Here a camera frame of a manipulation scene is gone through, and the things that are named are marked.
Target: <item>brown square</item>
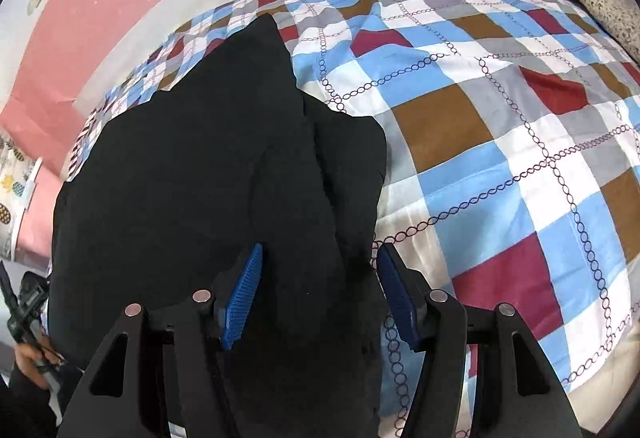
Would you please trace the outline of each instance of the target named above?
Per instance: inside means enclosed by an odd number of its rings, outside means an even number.
[[[182,26],[180,26],[175,33],[185,33],[191,29],[191,21],[186,21]]]
[[[598,32],[597,28],[594,28],[593,26],[591,26],[587,21],[585,21],[577,13],[568,13],[566,16],[569,17],[574,22],[574,24],[578,26],[585,33],[594,34]]]
[[[616,227],[626,262],[640,253],[640,185],[633,169],[600,188]]]
[[[457,27],[462,28],[474,39],[507,39],[510,36],[498,24],[494,23],[486,15],[470,15],[469,17],[460,17],[459,19],[451,19]]]
[[[598,76],[602,79],[607,87],[612,90],[616,95],[620,98],[629,98],[631,96],[631,91],[626,87],[625,84],[620,82],[615,74],[607,68],[604,64],[590,64],[591,68],[593,68]]]
[[[392,111],[419,173],[494,139],[458,84],[431,91]]]
[[[158,84],[158,89],[161,90],[166,90],[166,88],[170,85],[173,84],[175,77],[178,75],[177,71],[174,71],[172,73],[166,74],[162,77],[162,80],[160,80],[160,83]]]
[[[231,19],[231,11],[229,12],[229,15],[220,17],[216,22],[214,22],[211,26],[209,26],[209,31],[217,30],[218,28],[225,28],[229,24],[230,19]]]
[[[258,11],[256,12],[256,16],[260,17],[261,15],[264,15],[266,13],[268,13],[269,15],[275,15],[276,13],[290,13],[290,11],[287,8],[286,4],[281,4],[279,6],[276,6],[275,8],[269,8],[269,5],[265,4],[261,8],[258,8]]]
[[[358,15],[369,15],[371,13],[371,8],[373,8],[373,5],[377,2],[378,0],[359,0],[354,5],[338,8],[338,11],[342,14],[345,20],[349,20],[357,17]]]

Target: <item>pineapple pattern fabric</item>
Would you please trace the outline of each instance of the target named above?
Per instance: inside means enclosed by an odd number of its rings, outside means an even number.
[[[11,259],[24,212],[24,188],[35,163],[0,129],[0,259]]]

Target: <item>plaid bedsheet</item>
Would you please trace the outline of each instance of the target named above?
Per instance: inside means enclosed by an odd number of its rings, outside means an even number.
[[[640,72],[569,0],[236,0],[181,26],[92,113],[169,90],[223,39],[273,15],[298,87],[385,129],[377,248],[465,304],[512,303],[567,390],[640,306]],[[382,329],[381,436],[399,436],[422,361]],[[475,352],[457,436],[468,435]]]

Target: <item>blue gripper pad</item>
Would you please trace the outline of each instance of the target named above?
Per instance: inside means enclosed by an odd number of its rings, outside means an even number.
[[[427,315],[430,287],[417,270],[408,269],[393,244],[385,243],[376,258],[378,278],[396,321],[400,338],[414,352],[421,348],[419,325]]]
[[[258,243],[248,255],[247,252],[241,254],[234,267],[223,274],[221,281],[216,278],[218,287],[214,292],[214,312],[222,329],[220,342],[225,351],[230,350],[234,342],[242,336],[261,273],[262,245]]]

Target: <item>person's hand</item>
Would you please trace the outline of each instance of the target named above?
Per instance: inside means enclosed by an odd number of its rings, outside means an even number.
[[[44,348],[52,349],[49,338],[42,334],[38,339],[38,342],[43,345]],[[34,348],[31,344],[16,344],[14,347],[15,363],[18,369],[22,371],[22,374],[31,380],[40,389],[49,389],[49,382],[42,376],[42,373],[38,371],[35,364],[37,360],[42,360],[42,353],[40,350]],[[51,352],[45,351],[44,356],[50,363],[57,365],[60,363],[60,359]]]

